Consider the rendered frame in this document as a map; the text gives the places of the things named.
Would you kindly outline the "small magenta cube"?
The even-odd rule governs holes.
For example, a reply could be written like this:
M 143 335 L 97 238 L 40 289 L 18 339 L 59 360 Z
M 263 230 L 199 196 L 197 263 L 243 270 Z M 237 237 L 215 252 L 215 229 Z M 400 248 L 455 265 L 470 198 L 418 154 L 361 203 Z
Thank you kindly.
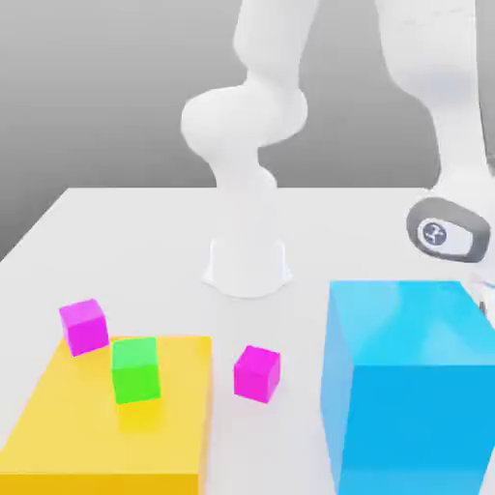
M 109 344 L 105 315 L 95 299 L 62 306 L 59 315 L 73 357 Z
M 281 372 L 278 352 L 248 345 L 234 364 L 234 394 L 269 403 Z

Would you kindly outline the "small green cube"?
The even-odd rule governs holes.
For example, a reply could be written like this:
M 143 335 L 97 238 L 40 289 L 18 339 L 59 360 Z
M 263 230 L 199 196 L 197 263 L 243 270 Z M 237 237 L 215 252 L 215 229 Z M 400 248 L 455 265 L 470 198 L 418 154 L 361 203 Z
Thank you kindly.
M 118 405 L 160 398 L 157 339 L 142 337 L 113 341 L 111 376 Z

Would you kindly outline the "large blue box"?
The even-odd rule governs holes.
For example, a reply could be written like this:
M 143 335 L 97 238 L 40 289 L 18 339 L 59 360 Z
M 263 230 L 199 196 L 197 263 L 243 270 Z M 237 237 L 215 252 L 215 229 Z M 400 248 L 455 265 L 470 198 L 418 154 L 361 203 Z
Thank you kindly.
M 320 403 L 336 495 L 479 495 L 495 329 L 456 281 L 334 281 Z

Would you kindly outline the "large yellow box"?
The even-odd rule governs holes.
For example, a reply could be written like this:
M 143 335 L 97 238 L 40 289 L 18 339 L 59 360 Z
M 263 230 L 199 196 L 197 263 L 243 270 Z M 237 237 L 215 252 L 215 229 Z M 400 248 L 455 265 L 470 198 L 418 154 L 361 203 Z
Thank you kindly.
M 118 405 L 111 349 L 60 342 L 0 451 L 0 495 L 206 495 L 212 340 L 157 350 L 161 397 Z

